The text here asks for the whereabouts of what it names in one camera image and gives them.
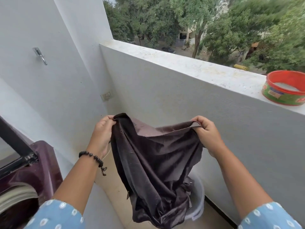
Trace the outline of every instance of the purple washing machine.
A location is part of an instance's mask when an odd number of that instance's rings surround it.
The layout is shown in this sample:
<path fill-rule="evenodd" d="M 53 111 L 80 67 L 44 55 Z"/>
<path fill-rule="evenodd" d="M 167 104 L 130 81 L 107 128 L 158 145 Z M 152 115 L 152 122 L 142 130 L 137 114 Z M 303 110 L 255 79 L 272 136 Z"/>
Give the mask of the purple washing machine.
<path fill-rule="evenodd" d="M 26 143 L 0 117 L 0 228 L 23 228 L 62 181 L 53 147 Z"/>

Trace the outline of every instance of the floor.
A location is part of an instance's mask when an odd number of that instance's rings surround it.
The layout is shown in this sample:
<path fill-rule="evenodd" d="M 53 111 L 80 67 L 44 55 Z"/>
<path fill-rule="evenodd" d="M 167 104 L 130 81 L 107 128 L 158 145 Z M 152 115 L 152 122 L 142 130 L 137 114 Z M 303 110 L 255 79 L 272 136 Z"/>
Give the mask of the floor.
<path fill-rule="evenodd" d="M 102 176 L 98 172 L 96 184 L 104 189 L 110 199 L 115 211 L 117 212 L 122 224 L 126 229 L 154 229 L 150 222 L 135 223 L 132 221 L 132 206 L 130 200 L 127 199 L 127 191 L 116 171 L 112 151 L 103 160 L 107 171 L 107 176 Z M 174 227 L 175 229 L 232 229 L 230 225 L 205 202 L 203 215 L 196 221 L 188 220 L 183 224 Z"/>

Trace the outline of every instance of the bracelet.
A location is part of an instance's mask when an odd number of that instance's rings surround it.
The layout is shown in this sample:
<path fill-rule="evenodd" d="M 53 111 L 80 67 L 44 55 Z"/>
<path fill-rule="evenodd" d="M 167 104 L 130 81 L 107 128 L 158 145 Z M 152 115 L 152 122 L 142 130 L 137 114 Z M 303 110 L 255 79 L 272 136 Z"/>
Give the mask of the bracelet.
<path fill-rule="evenodd" d="M 93 153 L 89 153 L 87 151 L 81 151 L 79 154 L 78 154 L 78 158 L 80 158 L 82 155 L 89 155 L 90 157 L 93 156 Z M 104 163 L 103 161 L 98 157 L 98 156 L 93 156 L 93 159 L 97 161 L 98 163 L 98 167 L 101 168 L 102 170 L 102 174 L 103 176 L 106 176 L 106 174 L 104 173 L 104 171 L 106 171 L 107 167 L 103 167 Z"/>

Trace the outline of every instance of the black car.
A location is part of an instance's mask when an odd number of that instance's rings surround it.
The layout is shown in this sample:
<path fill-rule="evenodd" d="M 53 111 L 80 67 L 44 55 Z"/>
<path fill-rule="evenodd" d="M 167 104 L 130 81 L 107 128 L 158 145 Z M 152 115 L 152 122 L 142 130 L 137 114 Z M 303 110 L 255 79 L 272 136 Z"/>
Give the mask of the black car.
<path fill-rule="evenodd" d="M 165 52 L 169 52 L 169 53 L 176 53 L 172 48 L 170 47 L 162 47 L 161 49 L 162 51 L 165 51 Z"/>

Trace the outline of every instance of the black frame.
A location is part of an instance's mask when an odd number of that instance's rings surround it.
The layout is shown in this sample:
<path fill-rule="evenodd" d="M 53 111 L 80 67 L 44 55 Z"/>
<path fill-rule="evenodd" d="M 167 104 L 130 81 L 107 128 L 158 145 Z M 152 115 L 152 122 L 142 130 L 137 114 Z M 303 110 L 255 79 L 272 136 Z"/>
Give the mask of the black frame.
<path fill-rule="evenodd" d="M 0 137 L 15 150 L 20 158 L 10 162 L 9 164 L 0 167 L 0 179 L 10 173 L 38 162 L 37 152 L 13 130 L 13 128 L 0 116 Z"/>

